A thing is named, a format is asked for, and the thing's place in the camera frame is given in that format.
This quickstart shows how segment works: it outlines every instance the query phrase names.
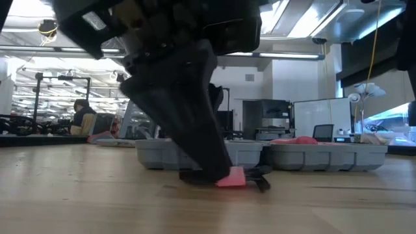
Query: wooden tabletop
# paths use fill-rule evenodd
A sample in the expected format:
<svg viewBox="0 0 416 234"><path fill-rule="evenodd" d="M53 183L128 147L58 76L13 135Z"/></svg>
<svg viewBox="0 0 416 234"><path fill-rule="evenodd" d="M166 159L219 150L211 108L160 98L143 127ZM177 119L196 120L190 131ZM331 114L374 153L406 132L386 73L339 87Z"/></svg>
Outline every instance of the wooden tabletop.
<svg viewBox="0 0 416 234"><path fill-rule="evenodd" d="M415 167L273 172L261 194L190 187L131 148L1 148L0 233L416 233Z"/></svg>

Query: gray plastic bin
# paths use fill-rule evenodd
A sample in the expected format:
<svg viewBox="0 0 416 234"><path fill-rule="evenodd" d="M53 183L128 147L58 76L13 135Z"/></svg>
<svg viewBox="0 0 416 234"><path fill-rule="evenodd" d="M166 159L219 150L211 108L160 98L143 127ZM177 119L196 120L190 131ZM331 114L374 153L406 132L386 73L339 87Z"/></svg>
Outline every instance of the gray plastic bin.
<svg viewBox="0 0 416 234"><path fill-rule="evenodd" d="M229 157L234 166L253 168L260 159L265 143L248 141L226 141ZM137 140L138 161L147 169L200 169L185 152L171 140Z"/></svg>
<svg viewBox="0 0 416 234"><path fill-rule="evenodd" d="M274 144L271 150L275 169L359 172L381 167L385 161L387 146Z"/></svg>

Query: office chair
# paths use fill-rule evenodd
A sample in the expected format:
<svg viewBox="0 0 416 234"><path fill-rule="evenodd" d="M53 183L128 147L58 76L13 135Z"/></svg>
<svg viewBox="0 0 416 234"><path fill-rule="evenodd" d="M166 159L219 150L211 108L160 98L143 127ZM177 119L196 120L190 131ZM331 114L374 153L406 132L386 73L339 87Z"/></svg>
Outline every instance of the office chair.
<svg viewBox="0 0 416 234"><path fill-rule="evenodd" d="M313 129L313 138L318 142L332 142L333 124L316 125Z"/></svg>

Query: pink sponge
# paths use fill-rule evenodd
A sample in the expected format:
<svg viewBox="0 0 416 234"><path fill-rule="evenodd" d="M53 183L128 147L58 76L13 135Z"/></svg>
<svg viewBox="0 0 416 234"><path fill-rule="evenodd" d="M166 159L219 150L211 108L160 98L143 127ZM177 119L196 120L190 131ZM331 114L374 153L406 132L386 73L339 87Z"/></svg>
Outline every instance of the pink sponge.
<svg viewBox="0 0 416 234"><path fill-rule="evenodd" d="M270 141L273 144L318 144L318 141L309 136L299 136L294 139L276 139Z"/></svg>
<svg viewBox="0 0 416 234"><path fill-rule="evenodd" d="M218 187L233 187L233 186L245 186L246 176L244 175L244 169L240 166L232 166L229 169L229 175L216 182Z"/></svg>

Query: person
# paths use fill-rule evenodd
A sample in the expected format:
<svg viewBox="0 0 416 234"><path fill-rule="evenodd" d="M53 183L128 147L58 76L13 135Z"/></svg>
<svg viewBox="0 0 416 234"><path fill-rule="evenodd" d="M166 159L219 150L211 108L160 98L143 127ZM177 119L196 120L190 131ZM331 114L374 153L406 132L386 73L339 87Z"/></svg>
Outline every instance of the person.
<svg viewBox="0 0 416 234"><path fill-rule="evenodd" d="M73 115L71 135L88 136L97 112L90 107L90 103L86 99L75 100L73 108L75 114Z"/></svg>

